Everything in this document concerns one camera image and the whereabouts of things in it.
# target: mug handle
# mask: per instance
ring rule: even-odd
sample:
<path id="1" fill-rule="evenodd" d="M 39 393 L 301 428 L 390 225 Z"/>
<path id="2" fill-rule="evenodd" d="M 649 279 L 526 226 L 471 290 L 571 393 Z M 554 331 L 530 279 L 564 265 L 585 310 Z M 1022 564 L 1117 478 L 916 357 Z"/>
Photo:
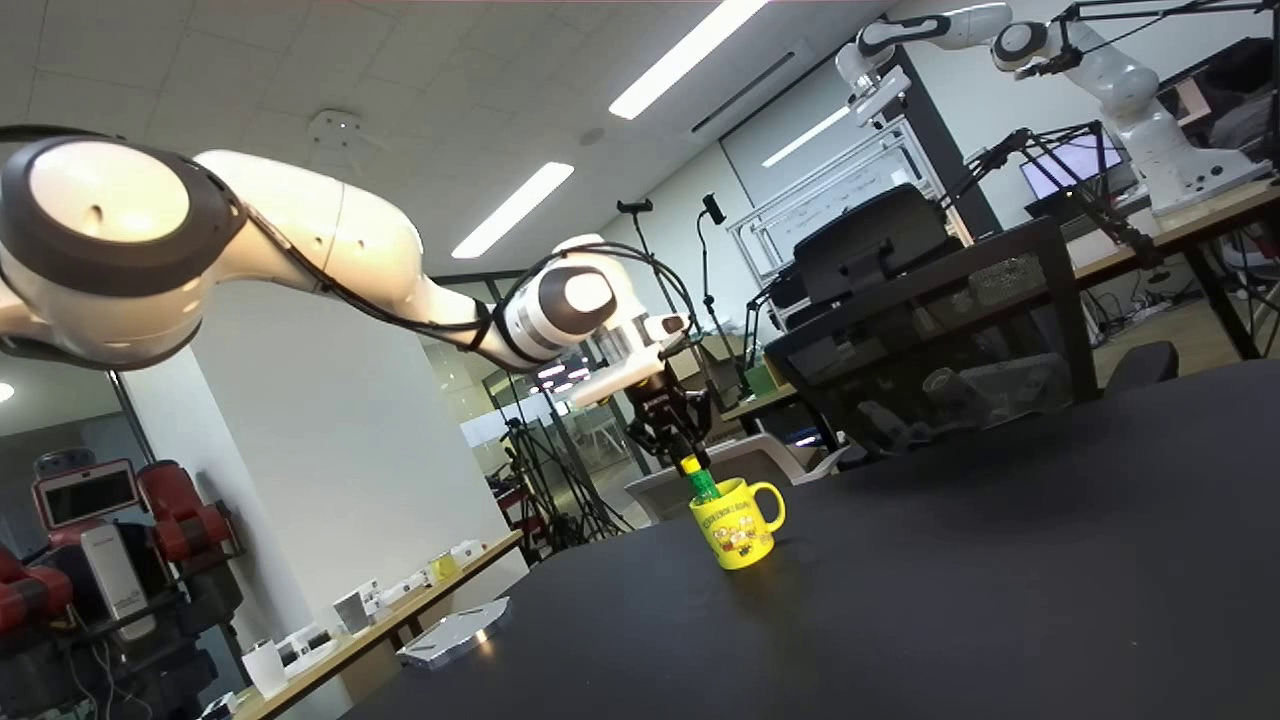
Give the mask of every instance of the mug handle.
<path id="1" fill-rule="evenodd" d="M 752 495 L 772 492 L 775 499 L 775 519 L 765 519 L 768 530 L 780 530 L 790 522 L 790 499 L 775 485 L 752 485 Z"/>

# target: wire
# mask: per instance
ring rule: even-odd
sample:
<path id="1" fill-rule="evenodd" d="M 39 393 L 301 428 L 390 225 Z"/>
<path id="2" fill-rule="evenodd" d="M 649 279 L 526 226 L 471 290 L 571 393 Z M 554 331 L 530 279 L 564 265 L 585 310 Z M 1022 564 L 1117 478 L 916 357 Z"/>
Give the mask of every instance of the wire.
<path id="1" fill-rule="evenodd" d="M 1108 37 L 1108 39 L 1102 39 L 1102 45 L 1091 45 L 1091 46 L 1079 46 L 1079 57 L 1091 57 L 1091 50 L 1102 50 L 1102 46 L 1112 46 L 1112 45 L 1122 45 L 1122 39 L 1129 39 L 1129 37 L 1137 37 L 1137 30 L 1150 30 L 1150 29 L 1163 25 L 1163 19 L 1169 19 L 1169 12 L 1161 12 L 1161 17 L 1152 17 L 1152 19 L 1137 25 L 1137 29 L 1129 29 L 1129 30 L 1122 30 L 1122 37 Z"/>
<path id="2" fill-rule="evenodd" d="M 1271 300 L 1271 287 L 1256 287 L 1256 271 L 1251 271 L 1251 238 L 1245 231 L 1230 235 L 1231 253 L 1240 255 L 1240 287 L 1245 287 L 1245 314 L 1247 314 L 1247 336 L 1260 345 L 1260 336 L 1267 336 L 1260 345 L 1260 357 L 1271 357 L 1276 340 L 1280 340 L 1280 309 Z"/>
<path id="3" fill-rule="evenodd" d="M 140 697 L 131 697 L 131 693 L 122 693 L 131 706 L 145 706 L 145 720 L 152 720 L 158 716 L 158 706 L 148 703 L 148 701 L 140 701 Z"/>
<path id="4" fill-rule="evenodd" d="M 695 247 L 700 247 L 700 275 L 704 275 L 704 305 L 708 305 L 714 300 L 714 258 L 708 258 L 704 215 L 708 213 L 695 213 L 694 231 L 695 231 Z"/>
<path id="5" fill-rule="evenodd" d="M 642 213 L 628 213 L 628 215 L 634 215 L 634 226 L 635 226 L 635 238 L 642 238 L 643 255 L 653 255 L 649 235 L 643 235 L 643 226 L 642 226 Z"/>
<path id="6" fill-rule="evenodd" d="M 559 467 L 559 477 L 569 478 L 569 492 L 577 495 L 577 503 L 585 509 L 590 519 L 606 522 L 606 530 L 634 529 L 634 522 L 596 492 L 593 477 L 569 467 L 564 454 L 559 454 L 554 444 L 546 444 L 539 435 L 530 435 L 530 444 Z"/>
<path id="7" fill-rule="evenodd" d="M 117 672 L 112 672 L 112 661 L 107 661 L 107 653 L 112 653 L 107 643 L 93 643 L 93 646 L 89 646 L 89 656 L 96 661 L 96 666 L 103 666 L 103 679 L 107 679 L 107 703 L 103 703 L 103 720 L 112 720 L 112 706 L 117 706 L 117 693 L 122 693 L 122 687 L 117 687 Z"/>
<path id="8" fill-rule="evenodd" d="M 89 701 L 89 710 L 102 716 L 102 701 L 96 701 L 96 697 L 89 693 L 89 683 L 82 679 L 72 653 L 60 646 L 60 656 L 63 656 L 63 664 L 67 664 L 67 672 L 72 672 L 77 693 Z"/>
<path id="9" fill-rule="evenodd" d="M 296 245 L 293 245 L 273 221 L 265 221 L 265 215 L 259 215 L 253 205 L 246 205 L 234 188 L 223 188 L 223 195 L 230 195 L 230 205 L 234 205 L 237 213 L 246 213 L 246 221 L 250 221 L 253 226 L 259 226 L 287 258 L 296 258 L 301 267 L 308 267 L 308 271 L 315 275 L 320 290 L 333 290 L 333 295 L 342 295 L 343 305 L 351 305 L 351 309 L 362 309 L 362 310 L 370 310 L 370 314 L 378 314 L 378 320 L 385 320 L 385 322 L 401 322 L 401 329 L 433 331 L 433 336 L 479 331 L 479 329 L 488 322 L 488 314 L 466 320 L 466 322 L 426 322 L 426 320 L 391 314 L 391 310 L 370 305 L 362 290 L 343 287 L 343 283 L 342 283 L 336 275 L 327 275 L 323 267 L 315 267 L 304 253 L 296 253 Z"/>
<path id="10" fill-rule="evenodd" d="M 585 247 L 554 253 L 548 258 L 569 258 L 569 255 L 618 255 L 618 258 L 649 265 L 649 267 L 656 271 L 661 287 L 676 290 L 676 300 L 685 305 L 687 320 L 695 322 L 695 305 L 694 305 L 687 283 L 679 279 L 679 271 L 676 271 L 674 265 L 656 258 L 653 253 L 634 247 L 634 245 L 606 238 L 606 245 L 585 245 Z"/>

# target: desk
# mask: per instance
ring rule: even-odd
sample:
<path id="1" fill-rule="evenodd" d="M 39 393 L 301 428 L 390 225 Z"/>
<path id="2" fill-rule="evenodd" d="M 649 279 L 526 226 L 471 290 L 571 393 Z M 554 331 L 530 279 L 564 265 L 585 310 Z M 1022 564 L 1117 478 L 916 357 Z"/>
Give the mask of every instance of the desk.
<path id="1" fill-rule="evenodd" d="M 790 403 L 795 396 L 794 384 L 775 384 L 768 396 L 745 396 L 736 406 L 724 411 L 724 420 L 752 420 L 775 403 Z"/>
<path id="2" fill-rule="evenodd" d="M 507 554 L 513 547 L 521 547 L 521 536 L 503 536 L 495 542 L 485 547 L 485 554 L 476 554 L 471 564 L 466 564 L 455 573 L 455 581 L 436 582 L 436 586 L 420 586 L 409 593 L 401 602 L 390 609 L 390 614 L 382 614 L 378 623 L 336 641 L 333 653 L 323 653 L 313 666 L 296 672 L 287 679 L 283 693 L 277 693 L 273 701 L 265 701 L 257 687 L 246 693 L 246 701 L 234 706 L 237 720 L 259 720 L 259 716 L 281 716 L 287 710 L 296 701 L 304 701 L 313 687 L 320 687 L 323 679 L 333 679 L 336 672 L 343 672 L 348 664 L 355 664 L 366 653 L 371 653 L 382 641 L 397 641 L 401 629 L 411 629 L 420 613 L 436 609 L 441 599 L 450 599 L 455 586 L 466 586 L 471 576 L 479 576 L 488 564 L 495 564 L 501 554 Z"/>
<path id="3" fill-rule="evenodd" d="M 1267 213 L 1280 213 L 1280 188 L 1264 188 L 1264 192 L 1247 192 L 1240 199 L 1225 199 L 1220 206 L 1212 206 L 1210 215 L 1191 215 L 1178 226 L 1163 226 L 1152 235 L 1157 253 L 1184 253 L 1202 287 L 1203 287 L 1203 300 L 1210 309 L 1217 310 L 1220 329 L 1230 331 L 1231 349 L 1240 360 L 1256 360 L 1260 349 L 1251 345 L 1251 331 L 1245 329 L 1245 320 L 1237 314 L 1225 283 L 1220 283 L 1220 271 L 1212 267 L 1212 247 L 1210 238 L 1231 231 L 1231 226 L 1245 226 Z M 1112 279 L 1122 271 L 1131 271 L 1137 267 L 1137 255 L 1131 247 L 1112 247 L 1112 253 L 1071 253 L 1071 267 L 1075 267 L 1075 279 L 1079 287 L 1087 283 L 1102 283 L 1102 279 Z"/>
<path id="4" fill-rule="evenodd" d="M 1276 720 L 1276 428 L 1237 365 L 794 488 L 757 573 L 694 519 L 585 542 L 351 716 Z"/>

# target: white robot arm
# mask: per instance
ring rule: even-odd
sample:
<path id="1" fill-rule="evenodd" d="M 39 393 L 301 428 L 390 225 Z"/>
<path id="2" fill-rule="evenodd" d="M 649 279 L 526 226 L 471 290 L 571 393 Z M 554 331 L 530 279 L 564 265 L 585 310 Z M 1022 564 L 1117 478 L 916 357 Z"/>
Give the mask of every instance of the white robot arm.
<path id="1" fill-rule="evenodd" d="M 1210 199 L 1220 192 L 1237 192 L 1271 170 L 1237 149 L 1191 149 L 1157 98 L 1161 76 L 1112 46 L 1071 12 L 1056 25 L 1028 25 L 1013 19 L 1007 4 L 974 4 L 942 17 L 876 19 L 838 57 L 838 72 L 857 105 L 882 108 L 886 92 L 897 92 L 876 76 L 893 60 L 893 46 L 912 39 L 932 39 L 942 46 L 987 45 L 1001 72 L 1066 72 L 1075 87 L 1095 94 L 1103 129 L 1129 149 L 1131 168 L 1150 188 L 1157 225 L 1210 213 Z"/>
<path id="2" fill-rule="evenodd" d="M 661 373 L 685 314 L 649 314 L 602 235 L 554 253 L 503 305 L 426 275 L 411 221 L 333 177 L 246 157 L 176 157 L 107 135 L 19 144 L 0 177 L 0 349 L 96 369 L 145 369 L 183 349 L 223 279 L 323 290 L 362 310 L 546 369 L 608 329 L 593 403 Z"/>

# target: ceiling light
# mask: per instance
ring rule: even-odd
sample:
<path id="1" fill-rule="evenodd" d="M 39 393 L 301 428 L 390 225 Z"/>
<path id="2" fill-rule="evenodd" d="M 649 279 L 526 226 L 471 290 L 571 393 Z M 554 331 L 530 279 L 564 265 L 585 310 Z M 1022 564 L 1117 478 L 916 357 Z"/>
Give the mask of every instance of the ceiling light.
<path id="1" fill-rule="evenodd" d="M 451 258 L 476 258 L 495 238 L 503 238 L 539 199 L 548 199 L 564 179 L 571 177 L 571 165 L 546 165 L 538 168 L 492 215 L 485 215 L 471 235 L 466 235 L 451 247 Z"/>
<path id="2" fill-rule="evenodd" d="M 736 29 L 745 29 L 768 0 L 724 0 L 704 17 L 679 45 L 670 46 L 634 87 L 625 87 L 608 112 L 635 120 L 653 98 L 661 98 L 679 76 L 687 76 L 714 46 L 721 46 Z"/>
<path id="3" fill-rule="evenodd" d="M 838 108 L 832 114 L 815 120 L 810 130 L 800 130 L 794 144 L 786 144 L 780 152 L 765 157 L 762 168 L 772 168 L 780 159 L 790 159 L 795 149 L 804 149 L 810 138 L 815 138 L 820 130 L 830 130 L 832 123 L 840 123 L 847 114 L 847 105 Z"/>

